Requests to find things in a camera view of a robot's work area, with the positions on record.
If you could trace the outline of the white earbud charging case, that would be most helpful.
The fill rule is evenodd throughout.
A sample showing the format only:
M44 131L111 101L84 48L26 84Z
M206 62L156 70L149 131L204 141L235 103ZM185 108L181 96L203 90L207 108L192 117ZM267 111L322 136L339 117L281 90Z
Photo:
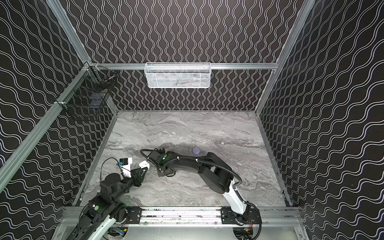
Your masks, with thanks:
M148 161L142 161L139 163L139 167L141 169L147 168L149 170L150 169L150 163Z

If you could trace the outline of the purple earbud charging case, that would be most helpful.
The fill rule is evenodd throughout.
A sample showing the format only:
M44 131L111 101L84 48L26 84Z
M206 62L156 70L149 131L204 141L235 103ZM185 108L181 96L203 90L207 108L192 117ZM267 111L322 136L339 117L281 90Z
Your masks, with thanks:
M200 148L198 148L198 147L194 147L194 148L193 148L193 154L194 154L194 155L199 155L200 153L201 153Z

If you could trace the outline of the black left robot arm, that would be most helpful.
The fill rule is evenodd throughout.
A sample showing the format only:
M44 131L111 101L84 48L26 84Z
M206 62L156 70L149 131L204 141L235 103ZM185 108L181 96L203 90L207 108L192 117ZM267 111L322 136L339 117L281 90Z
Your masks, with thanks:
M78 223L67 237L68 240L100 240L105 234L125 235L125 224L139 223L141 212L137 207L128 210L120 198L132 187L140 187L148 172L148 167L131 171L130 177L112 173L100 182L101 190L82 209Z

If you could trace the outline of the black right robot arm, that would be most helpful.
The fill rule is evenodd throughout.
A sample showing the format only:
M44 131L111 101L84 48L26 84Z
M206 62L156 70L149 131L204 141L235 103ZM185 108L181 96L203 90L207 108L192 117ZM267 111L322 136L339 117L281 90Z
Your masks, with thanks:
M237 187L243 183L240 175L212 152L199 157L185 156L165 149L141 149L140 153L156 167L160 177L173 177L177 171L199 175L212 191L225 197L236 217L249 219L251 210L257 209L238 190Z

